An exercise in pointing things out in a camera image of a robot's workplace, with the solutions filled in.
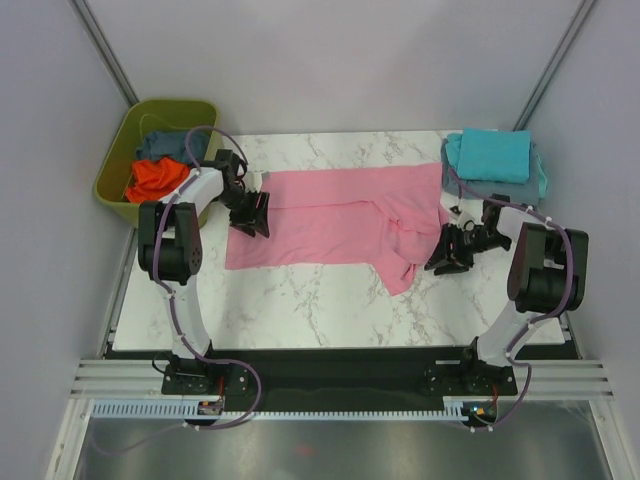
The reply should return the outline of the pink t shirt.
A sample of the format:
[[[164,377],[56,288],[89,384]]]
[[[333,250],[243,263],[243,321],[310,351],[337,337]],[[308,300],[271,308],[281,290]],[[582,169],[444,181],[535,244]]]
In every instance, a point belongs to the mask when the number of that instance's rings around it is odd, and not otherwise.
[[[230,230],[225,267],[368,264],[390,295],[402,294],[448,220],[441,177],[439,163],[270,172],[270,235]]]

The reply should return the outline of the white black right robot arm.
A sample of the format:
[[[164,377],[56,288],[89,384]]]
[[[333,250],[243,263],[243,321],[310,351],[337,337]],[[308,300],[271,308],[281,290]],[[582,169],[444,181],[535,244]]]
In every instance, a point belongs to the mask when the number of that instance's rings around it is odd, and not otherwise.
[[[494,195],[484,200],[482,220],[470,227],[446,224],[425,265],[437,276],[468,272],[480,253],[513,253],[508,302],[491,327],[475,337],[455,364],[428,367],[429,382],[445,389],[481,393],[513,380],[516,357],[544,322],[576,310],[583,301],[589,236],[565,229],[532,207]]]

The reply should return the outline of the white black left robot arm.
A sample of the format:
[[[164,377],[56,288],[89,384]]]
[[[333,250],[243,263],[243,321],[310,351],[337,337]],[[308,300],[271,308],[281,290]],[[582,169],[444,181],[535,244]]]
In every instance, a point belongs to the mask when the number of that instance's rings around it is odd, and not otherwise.
[[[233,229],[252,238],[270,236],[269,194],[246,189],[245,172],[240,155],[221,149],[171,193],[140,205],[138,263],[164,297],[172,333],[171,356],[163,374],[165,395],[222,396],[227,376],[239,367],[212,360],[196,275],[204,258],[199,217],[210,203],[219,202],[228,210]]]

